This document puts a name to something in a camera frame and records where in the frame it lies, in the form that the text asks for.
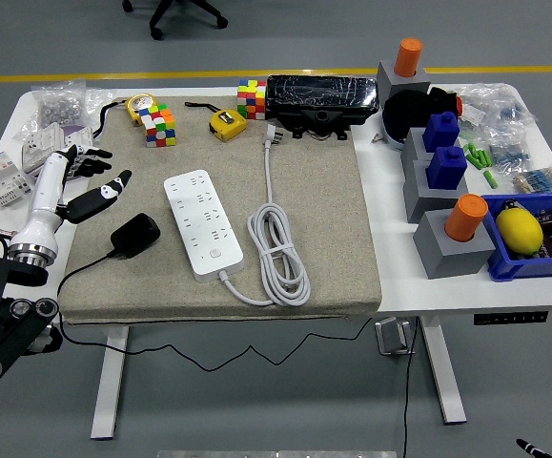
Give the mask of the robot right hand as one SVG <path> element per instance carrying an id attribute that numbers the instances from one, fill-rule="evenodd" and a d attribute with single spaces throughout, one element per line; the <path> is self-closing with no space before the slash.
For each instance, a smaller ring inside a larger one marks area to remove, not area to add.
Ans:
<path id="1" fill-rule="evenodd" d="M 523 440 L 522 438 L 518 438 L 516 440 L 516 444 L 524 450 L 526 453 L 531 455 L 534 458 L 552 458 L 552 455 L 535 447 L 531 443 Z"/>

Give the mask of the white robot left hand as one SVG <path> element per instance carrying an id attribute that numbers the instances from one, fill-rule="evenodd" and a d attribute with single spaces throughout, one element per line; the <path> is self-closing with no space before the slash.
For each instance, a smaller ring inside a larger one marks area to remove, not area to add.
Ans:
<path id="1" fill-rule="evenodd" d="M 49 155 L 36 181 L 25 227 L 10 240 L 9 257 L 25 263 L 54 263 L 58 246 L 55 233 L 63 221 L 78 224 L 113 205 L 128 184 L 132 172 L 123 171 L 114 180 L 65 203 L 63 193 L 69 177 L 92 177 L 111 168 L 112 153 L 72 145 Z"/>

